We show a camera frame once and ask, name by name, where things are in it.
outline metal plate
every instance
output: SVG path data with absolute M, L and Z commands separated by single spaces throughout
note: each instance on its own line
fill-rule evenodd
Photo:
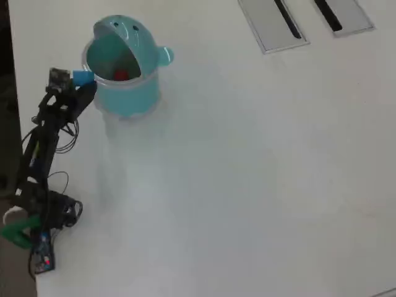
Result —
M 238 0 L 263 53 L 309 42 L 283 0 Z
M 374 29 L 374 24 L 355 0 L 314 2 L 336 37 Z

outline table surface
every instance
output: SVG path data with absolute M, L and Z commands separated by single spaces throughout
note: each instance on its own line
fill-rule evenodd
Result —
M 396 286 L 396 2 L 359 3 L 377 30 L 334 39 L 311 1 L 289 0 L 311 44 L 263 55 L 236 0 L 10 0 L 22 134 L 48 69 L 80 69 L 98 19 L 133 16 L 175 53 L 153 113 L 119 122 L 89 106 L 54 159 L 84 212 L 38 295 Z

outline robotic arm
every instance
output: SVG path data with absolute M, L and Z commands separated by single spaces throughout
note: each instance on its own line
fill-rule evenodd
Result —
M 15 195 L 10 198 L 12 205 L 22 207 L 28 213 L 23 222 L 7 225 L 1 234 L 14 244 L 31 249 L 38 255 L 35 273 L 54 269 L 54 255 L 51 244 L 51 230 L 72 227 L 82 213 L 82 203 L 67 195 L 48 189 L 48 175 L 56 153 L 59 132 L 63 130 L 76 137 L 69 124 L 77 118 L 93 101 L 97 83 L 93 73 L 70 72 L 50 69 L 47 94 L 39 104 L 39 112 L 32 121 L 37 125 L 30 131 L 26 150 L 22 155 Z M 49 104 L 52 97 L 55 102 Z M 24 229 L 30 227 L 30 234 Z

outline black wire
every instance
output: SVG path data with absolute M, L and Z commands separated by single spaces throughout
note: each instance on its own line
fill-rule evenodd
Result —
M 82 213 L 82 209 L 83 209 L 82 203 L 80 201 L 76 201 L 75 203 L 79 206 L 79 212 L 75 216 L 75 222 L 74 223 L 70 223 L 70 224 L 65 225 L 66 227 L 69 227 L 69 228 L 73 227 L 79 221 L 81 213 Z
M 79 125 L 78 120 L 76 120 L 73 123 L 73 127 L 74 127 L 74 137 L 72 138 L 72 140 L 70 140 L 70 142 L 68 144 L 63 145 L 62 147 L 58 147 L 55 151 L 56 153 L 68 153 L 75 146 L 75 143 L 77 142 L 77 138 L 80 133 L 80 125 Z
M 67 186 L 69 185 L 69 174 L 68 174 L 66 171 L 57 171 L 57 172 L 51 173 L 51 174 L 48 176 L 48 178 L 50 178 L 52 175 L 55 175 L 55 174 L 58 174 L 58 173 L 66 174 L 66 177 L 67 177 L 66 185 L 65 185 L 65 187 L 64 187 L 64 189 L 63 189 L 63 191 L 62 191 L 62 194 L 64 194 L 65 191 L 66 191 L 66 189 L 67 189 Z
M 33 276 L 33 272 L 32 272 L 32 257 L 33 257 L 33 247 L 30 248 L 30 252 L 29 252 L 29 259 L 27 261 L 27 271 L 29 273 L 29 276 L 32 278 L 32 280 L 36 282 L 36 278 Z
M 56 237 L 62 232 L 64 229 L 57 229 L 53 235 L 51 235 L 51 244 L 53 245 L 55 242 Z
M 32 132 L 33 132 L 34 129 L 35 129 L 35 128 L 33 128 L 32 130 L 30 130 L 29 133 L 25 135 L 25 137 L 22 139 L 22 144 L 24 144 L 26 138 L 28 138 L 28 137 L 32 134 Z

